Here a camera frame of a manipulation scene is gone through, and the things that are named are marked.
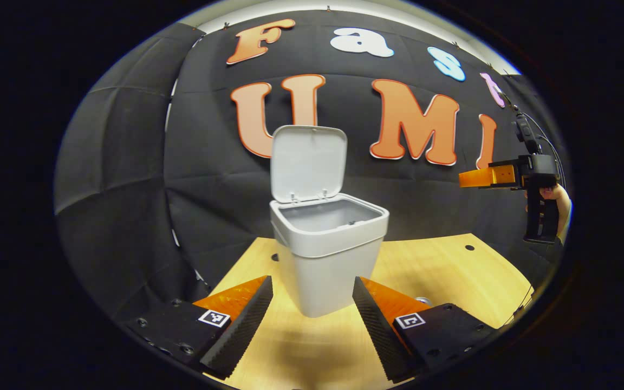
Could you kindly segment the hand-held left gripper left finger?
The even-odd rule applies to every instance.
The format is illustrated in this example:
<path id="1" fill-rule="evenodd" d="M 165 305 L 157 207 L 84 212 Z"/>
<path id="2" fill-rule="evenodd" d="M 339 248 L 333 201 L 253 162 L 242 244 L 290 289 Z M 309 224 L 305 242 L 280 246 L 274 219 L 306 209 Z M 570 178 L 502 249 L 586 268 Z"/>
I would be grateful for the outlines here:
<path id="1" fill-rule="evenodd" d="M 262 276 L 193 303 L 173 300 L 125 326 L 181 365 L 224 380 L 243 357 L 273 296 L 272 277 Z"/>

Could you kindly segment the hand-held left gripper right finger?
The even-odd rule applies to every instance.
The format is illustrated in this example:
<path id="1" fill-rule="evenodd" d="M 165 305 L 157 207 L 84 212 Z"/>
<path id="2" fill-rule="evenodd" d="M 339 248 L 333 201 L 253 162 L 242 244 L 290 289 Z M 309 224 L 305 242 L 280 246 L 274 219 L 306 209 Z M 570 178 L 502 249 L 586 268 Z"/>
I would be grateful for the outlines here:
<path id="1" fill-rule="evenodd" d="M 366 277 L 355 277 L 352 298 L 393 383 L 441 371 L 497 334 L 456 304 L 430 306 Z"/>

